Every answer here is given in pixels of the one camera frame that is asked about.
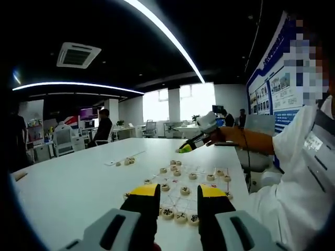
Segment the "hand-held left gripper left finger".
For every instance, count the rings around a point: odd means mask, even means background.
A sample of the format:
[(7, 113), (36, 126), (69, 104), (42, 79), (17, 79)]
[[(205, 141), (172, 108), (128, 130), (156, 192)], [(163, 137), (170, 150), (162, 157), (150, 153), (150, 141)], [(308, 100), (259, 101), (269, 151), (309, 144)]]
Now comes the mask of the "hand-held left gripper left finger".
[(120, 209), (111, 209), (62, 250), (153, 250), (160, 212), (161, 187), (134, 189)]

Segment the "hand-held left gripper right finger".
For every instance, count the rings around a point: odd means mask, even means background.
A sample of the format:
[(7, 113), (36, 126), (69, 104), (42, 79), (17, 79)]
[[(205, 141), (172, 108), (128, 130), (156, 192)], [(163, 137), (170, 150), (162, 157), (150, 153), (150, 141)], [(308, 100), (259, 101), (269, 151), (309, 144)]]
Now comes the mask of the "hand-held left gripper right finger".
[(237, 211), (225, 192), (197, 187), (198, 231), (203, 250), (288, 250), (245, 211)]

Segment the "person's right hand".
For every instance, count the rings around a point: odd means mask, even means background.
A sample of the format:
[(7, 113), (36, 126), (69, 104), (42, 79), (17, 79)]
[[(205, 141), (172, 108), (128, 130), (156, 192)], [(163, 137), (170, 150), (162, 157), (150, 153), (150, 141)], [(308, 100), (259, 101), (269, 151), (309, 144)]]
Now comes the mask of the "person's right hand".
[(216, 143), (226, 142), (226, 127), (217, 128), (204, 140), (206, 146), (211, 146)]

